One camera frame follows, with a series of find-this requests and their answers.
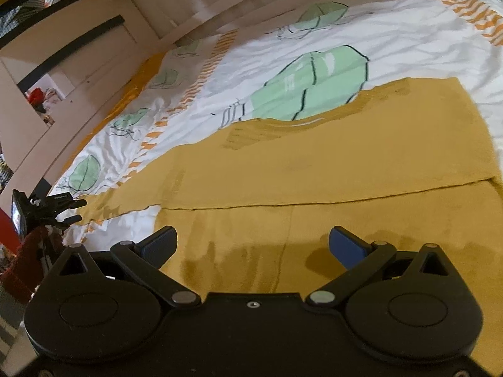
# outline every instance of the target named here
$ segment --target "screen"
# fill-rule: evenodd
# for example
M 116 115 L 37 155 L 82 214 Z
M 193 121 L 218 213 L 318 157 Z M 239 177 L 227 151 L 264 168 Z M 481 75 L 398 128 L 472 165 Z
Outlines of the screen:
M 12 222 L 19 235 L 21 235 L 21 214 L 15 201 L 12 201 Z

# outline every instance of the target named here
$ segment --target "orange fabric edge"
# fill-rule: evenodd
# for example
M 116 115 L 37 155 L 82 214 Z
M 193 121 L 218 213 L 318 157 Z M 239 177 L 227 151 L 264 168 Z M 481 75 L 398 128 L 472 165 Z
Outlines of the orange fabric edge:
M 97 133 L 99 133 L 110 121 L 115 119 L 129 103 L 131 103 L 140 95 L 150 79 L 152 79 L 159 72 L 160 65 L 162 64 L 165 55 L 166 52 L 155 54 L 140 66 L 137 73 L 124 86 L 124 94 L 122 95 L 121 100 L 119 100 L 119 102 L 114 106 L 108 116 L 105 117 L 105 119 L 103 119 L 94 129 L 92 129 L 92 132 L 89 133 L 79 143 L 76 150 L 72 153 L 69 160 L 65 163 L 63 171 L 61 173 L 64 173 L 70 168 L 75 158 L 84 149 L 84 147 L 88 145 L 88 143 Z

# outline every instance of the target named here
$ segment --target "screw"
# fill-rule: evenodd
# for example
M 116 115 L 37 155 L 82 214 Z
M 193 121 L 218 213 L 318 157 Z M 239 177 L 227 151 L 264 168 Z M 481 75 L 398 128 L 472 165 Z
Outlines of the screw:
M 191 304 L 197 300 L 197 295 L 191 291 L 179 291 L 173 293 L 171 299 L 177 304 Z
M 316 291 L 309 295 L 311 301 L 315 304 L 331 303 L 335 300 L 335 295 L 328 291 Z
M 248 302 L 246 304 L 246 306 L 248 306 L 250 309 L 257 309 L 260 307 L 260 303 L 259 302 L 255 302 L 255 301 L 251 301 L 251 302 Z

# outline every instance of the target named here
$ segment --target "black device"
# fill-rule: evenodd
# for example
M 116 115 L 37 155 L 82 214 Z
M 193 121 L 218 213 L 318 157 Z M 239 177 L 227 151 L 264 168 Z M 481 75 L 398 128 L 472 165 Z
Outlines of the black device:
M 482 312 L 436 244 L 397 251 L 334 227 L 348 270 L 305 300 L 204 302 L 158 270 L 176 248 L 172 227 L 107 252 L 66 247 L 27 307 L 40 356 L 19 376 L 489 377 L 469 358 Z
M 87 205 L 86 200 L 74 200 L 69 193 L 50 195 L 41 199 L 28 199 L 25 193 L 12 191 L 12 222 L 21 240 L 40 225 L 51 225 L 65 231 L 71 224 L 82 220 L 79 215 L 63 221 L 56 217 L 66 210 L 73 210 Z

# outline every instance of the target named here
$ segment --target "blue gripper pad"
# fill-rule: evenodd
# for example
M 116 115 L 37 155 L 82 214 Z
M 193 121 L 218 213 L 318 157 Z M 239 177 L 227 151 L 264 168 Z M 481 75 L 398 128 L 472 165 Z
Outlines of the blue gripper pad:
M 372 246 L 343 227 L 333 227 L 329 234 L 331 254 L 344 268 L 351 269 L 372 252 Z

